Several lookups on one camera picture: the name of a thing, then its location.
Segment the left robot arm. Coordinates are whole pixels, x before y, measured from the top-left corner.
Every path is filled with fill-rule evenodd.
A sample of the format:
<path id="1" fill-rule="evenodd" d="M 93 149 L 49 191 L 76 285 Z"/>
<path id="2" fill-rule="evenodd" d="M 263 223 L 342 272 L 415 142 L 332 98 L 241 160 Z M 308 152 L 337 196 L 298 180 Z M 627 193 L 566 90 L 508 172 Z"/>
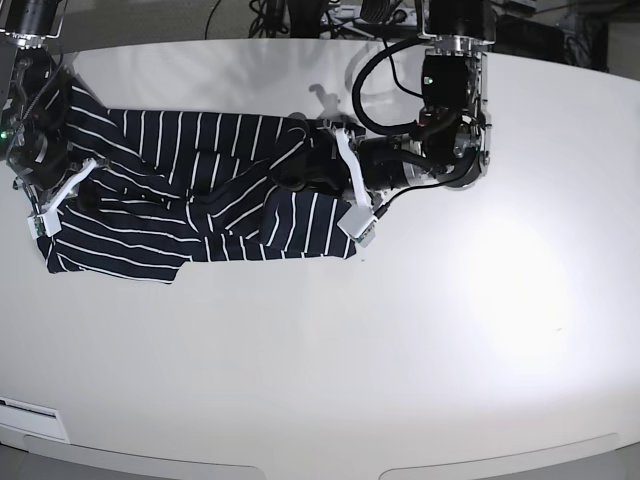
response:
<path id="1" fill-rule="evenodd" d="M 387 45 L 357 73 L 353 114 L 309 126 L 313 141 L 300 159 L 272 176 L 291 192 L 343 197 L 382 217 L 402 196 L 436 188 L 464 189 L 484 175 L 491 123 L 484 97 L 488 49 L 496 26 L 488 1 L 419 1 L 418 31 Z M 362 88 L 379 64 L 422 46 L 417 119 L 383 125 L 365 111 Z"/>

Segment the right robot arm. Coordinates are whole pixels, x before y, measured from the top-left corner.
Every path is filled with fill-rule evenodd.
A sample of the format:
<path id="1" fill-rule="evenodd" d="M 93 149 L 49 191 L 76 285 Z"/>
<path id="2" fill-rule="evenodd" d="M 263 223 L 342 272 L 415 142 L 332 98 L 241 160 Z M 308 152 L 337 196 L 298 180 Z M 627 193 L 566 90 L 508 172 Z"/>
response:
<path id="1" fill-rule="evenodd" d="M 1 161 L 36 214 L 93 157 L 72 145 L 73 77 L 46 46 L 60 34 L 58 10 L 57 1 L 10 1 L 1 26 Z"/>

